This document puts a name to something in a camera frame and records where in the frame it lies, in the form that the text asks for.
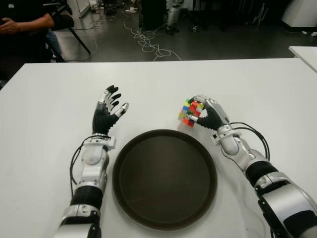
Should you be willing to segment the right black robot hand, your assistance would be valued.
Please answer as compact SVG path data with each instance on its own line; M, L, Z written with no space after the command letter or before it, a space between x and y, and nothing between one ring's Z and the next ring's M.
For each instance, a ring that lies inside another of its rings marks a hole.
M203 105L203 110L206 110L207 112L207 115L204 117L198 117L187 113L185 117L188 120L215 131L222 126L230 124L229 116L217 101L203 95L197 95L189 99L188 102L190 104L193 102L201 103Z

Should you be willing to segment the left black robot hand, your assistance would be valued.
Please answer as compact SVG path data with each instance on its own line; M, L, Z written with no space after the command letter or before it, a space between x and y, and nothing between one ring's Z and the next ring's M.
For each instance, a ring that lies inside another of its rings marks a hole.
M129 104L124 103L117 110L115 107L119 104L118 99L121 94L118 93L118 87L111 85L106 88L97 102L93 116L92 129L93 134L108 135L109 130L116 124L121 116L123 116Z

